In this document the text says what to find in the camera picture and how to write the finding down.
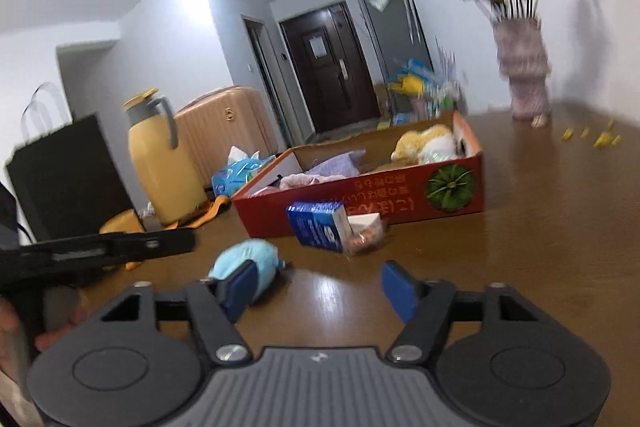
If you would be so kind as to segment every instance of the yellow and white plush toy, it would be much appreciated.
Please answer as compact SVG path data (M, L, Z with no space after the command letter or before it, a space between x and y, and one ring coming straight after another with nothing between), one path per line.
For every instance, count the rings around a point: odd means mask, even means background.
M419 164L457 157L453 133L440 124L429 127L421 133L416 131L404 133L396 144L396 150L391 153L391 161L409 160Z

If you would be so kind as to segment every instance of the purple cloth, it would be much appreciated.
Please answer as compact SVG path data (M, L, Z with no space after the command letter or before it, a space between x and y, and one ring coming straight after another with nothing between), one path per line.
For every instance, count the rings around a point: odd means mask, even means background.
M366 153L365 150L358 150L338 154L309 169L306 174L320 174L321 176L336 176L340 174L346 178L359 176L360 171L358 171L354 162L362 158L364 153Z

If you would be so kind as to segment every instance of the thermos lid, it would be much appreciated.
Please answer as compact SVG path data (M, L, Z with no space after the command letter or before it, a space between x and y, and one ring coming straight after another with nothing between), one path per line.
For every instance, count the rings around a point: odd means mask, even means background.
M131 109L134 105L138 105L139 103L144 102L147 98L152 97L157 92L158 88L153 87L152 89L149 89L148 91L145 91L141 94L137 94L132 99L127 100L127 102L125 102L122 107L124 107L125 110Z

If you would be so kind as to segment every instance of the green plant picture on box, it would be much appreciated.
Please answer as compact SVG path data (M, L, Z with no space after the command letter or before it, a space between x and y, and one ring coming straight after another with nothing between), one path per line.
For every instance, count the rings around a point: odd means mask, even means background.
M474 197L473 173L462 165L445 165L431 175L424 192L438 210L457 212Z

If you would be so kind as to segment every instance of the door handle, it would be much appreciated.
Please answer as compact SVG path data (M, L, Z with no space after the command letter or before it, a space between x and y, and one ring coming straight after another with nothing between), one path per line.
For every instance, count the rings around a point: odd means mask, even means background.
M342 70L342 79L349 80L349 73L347 73L347 66L344 63L344 60L340 59L340 69Z

